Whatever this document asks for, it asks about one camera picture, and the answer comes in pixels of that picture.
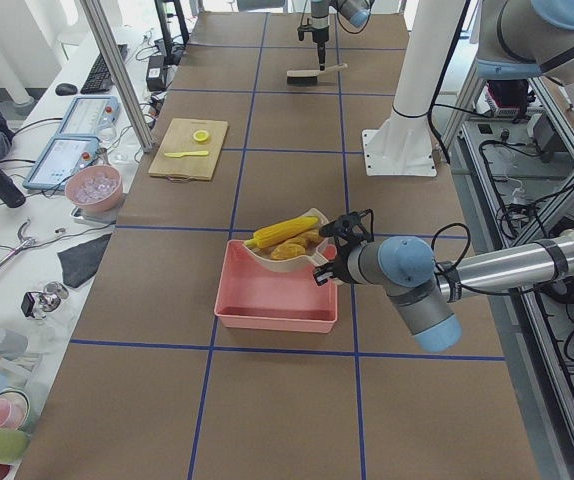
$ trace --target yellow knife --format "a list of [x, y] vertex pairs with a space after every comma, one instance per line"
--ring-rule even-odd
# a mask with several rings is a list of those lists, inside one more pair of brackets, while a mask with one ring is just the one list
[[182, 157], [206, 157], [209, 155], [209, 150], [196, 150], [195, 152], [167, 152], [166, 157], [182, 158]]

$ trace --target computer mouse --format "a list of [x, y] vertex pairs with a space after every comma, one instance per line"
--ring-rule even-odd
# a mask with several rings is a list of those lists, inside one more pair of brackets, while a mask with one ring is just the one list
[[65, 96], [65, 95], [76, 95], [78, 93], [78, 87], [76, 85], [72, 85], [71, 83], [60, 83], [56, 86], [56, 95]]

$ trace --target wooden cutting board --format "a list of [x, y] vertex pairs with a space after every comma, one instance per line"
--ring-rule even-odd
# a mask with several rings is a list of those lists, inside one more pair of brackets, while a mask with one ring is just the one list
[[[197, 120], [193, 118], [174, 118], [169, 124], [165, 138], [160, 144], [158, 153], [149, 167], [152, 177], [192, 178], [195, 180], [211, 180], [220, 156], [227, 122], [220, 120]], [[198, 143], [192, 138], [196, 130], [207, 130], [209, 139]], [[168, 158], [167, 152], [190, 152], [208, 150], [206, 157]]]

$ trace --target white desk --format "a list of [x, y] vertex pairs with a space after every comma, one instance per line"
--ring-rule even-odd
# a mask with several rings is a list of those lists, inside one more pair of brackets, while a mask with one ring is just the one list
[[[144, 101], [147, 98], [145, 96], [147, 93], [145, 86], [147, 62], [139, 62], [135, 59], [135, 52], [144, 46], [142, 45], [143, 33], [142, 31], [128, 28], [115, 31], [116, 41], [118, 43], [127, 43], [130, 47], [127, 56], [127, 70], [132, 79], [136, 96]], [[57, 96], [54, 93], [56, 85], [63, 82], [73, 83], [80, 89], [97, 55], [98, 48], [93, 36], [89, 34], [65, 68], [56, 77], [24, 124], [27, 125], [43, 118], [62, 117], [73, 97]], [[115, 87], [109, 94], [118, 96]], [[116, 124], [117, 131], [120, 132], [127, 125], [129, 125], [129, 120], [126, 113], [121, 109]], [[39, 124], [21, 132], [14, 138], [13, 147], [8, 158], [35, 160], [48, 140], [56, 132], [57, 127], [58, 122]], [[134, 161], [134, 155], [139, 152], [139, 149], [140, 145], [133, 133], [133, 129], [130, 129], [123, 136], [119, 145], [119, 151], [127, 155], [129, 163], [116, 165], [123, 175], [126, 191], [129, 190], [136, 172], [137, 163]], [[2, 168], [8, 174], [18, 173], [24, 176], [29, 172], [28, 166], [29, 164], [27, 163], [14, 162], [5, 163], [2, 165]], [[17, 185], [20, 186], [22, 179], [19, 177], [13, 178]], [[73, 205], [62, 194], [56, 194], [49, 199], [42, 195], [36, 195], [28, 198], [23, 206], [16, 209], [9, 209], [4, 205], [0, 206], [0, 244], [11, 247], [18, 245], [16, 231], [27, 218], [31, 219], [31, 225], [26, 234], [36, 237], [39, 243], [53, 238], [54, 230], [60, 227], [65, 227], [67, 234], [76, 234], [94, 226], [75, 223], [70, 217], [72, 210]], [[62, 270], [56, 255], [57, 252], [109, 233], [112, 229], [113, 227], [108, 227], [80, 237], [61, 240], [44, 248], [21, 252], [0, 269], [0, 327], [7, 327], [26, 334], [30, 337], [30, 349], [36, 347], [37, 343], [39, 343], [39, 335], [37, 333], [39, 329], [44, 327], [38, 327], [24, 318], [20, 310], [23, 294], [37, 288], [42, 289], [47, 282], [62, 281]], [[6, 253], [6, 250], [0, 248], [0, 259]], [[43, 351], [45, 355], [42, 362], [35, 368], [29, 383], [25, 387], [32, 401], [32, 408], [36, 412], [40, 412], [44, 406], [92, 282], [93, 279], [78, 289], [70, 289], [69, 299], [54, 312], [54, 321], [51, 322], [51, 325], [55, 330], [55, 338], [51, 342], [48, 351]], [[13, 478], [14, 474], [15, 469], [13, 468], [8, 478]]]

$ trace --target pink basket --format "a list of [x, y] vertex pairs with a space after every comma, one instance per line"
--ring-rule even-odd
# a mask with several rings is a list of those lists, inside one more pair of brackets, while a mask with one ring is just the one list
[[[332, 259], [334, 247], [325, 256]], [[275, 273], [240, 240], [227, 243], [214, 313], [226, 327], [329, 333], [338, 319], [338, 287], [316, 285], [312, 267]]]

